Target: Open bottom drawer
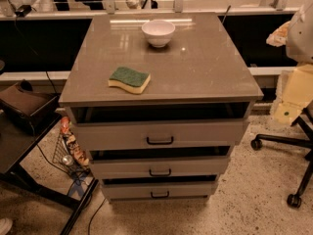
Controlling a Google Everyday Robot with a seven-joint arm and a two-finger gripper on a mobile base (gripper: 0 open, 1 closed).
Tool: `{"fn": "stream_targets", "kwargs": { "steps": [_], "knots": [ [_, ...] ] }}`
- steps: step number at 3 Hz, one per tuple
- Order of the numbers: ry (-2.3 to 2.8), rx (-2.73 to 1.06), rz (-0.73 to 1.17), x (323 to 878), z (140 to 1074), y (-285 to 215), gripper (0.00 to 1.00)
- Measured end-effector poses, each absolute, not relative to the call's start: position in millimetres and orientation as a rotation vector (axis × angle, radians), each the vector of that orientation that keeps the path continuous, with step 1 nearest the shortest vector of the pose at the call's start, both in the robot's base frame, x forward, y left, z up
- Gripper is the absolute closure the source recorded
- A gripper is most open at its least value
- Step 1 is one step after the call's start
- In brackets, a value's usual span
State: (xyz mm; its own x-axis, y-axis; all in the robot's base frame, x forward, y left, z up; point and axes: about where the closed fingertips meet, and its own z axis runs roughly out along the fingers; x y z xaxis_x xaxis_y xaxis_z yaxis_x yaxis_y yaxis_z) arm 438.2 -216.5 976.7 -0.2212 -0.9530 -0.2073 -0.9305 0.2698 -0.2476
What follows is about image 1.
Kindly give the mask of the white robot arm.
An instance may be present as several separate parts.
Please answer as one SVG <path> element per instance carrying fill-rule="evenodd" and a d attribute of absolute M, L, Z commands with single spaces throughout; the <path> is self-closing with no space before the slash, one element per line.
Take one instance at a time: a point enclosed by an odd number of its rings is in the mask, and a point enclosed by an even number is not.
<path fill-rule="evenodd" d="M 289 22 L 268 36 L 266 43 L 285 45 L 287 56 L 297 61 L 273 113 L 277 121 L 292 124 L 313 101 L 313 0 L 306 0 Z"/>

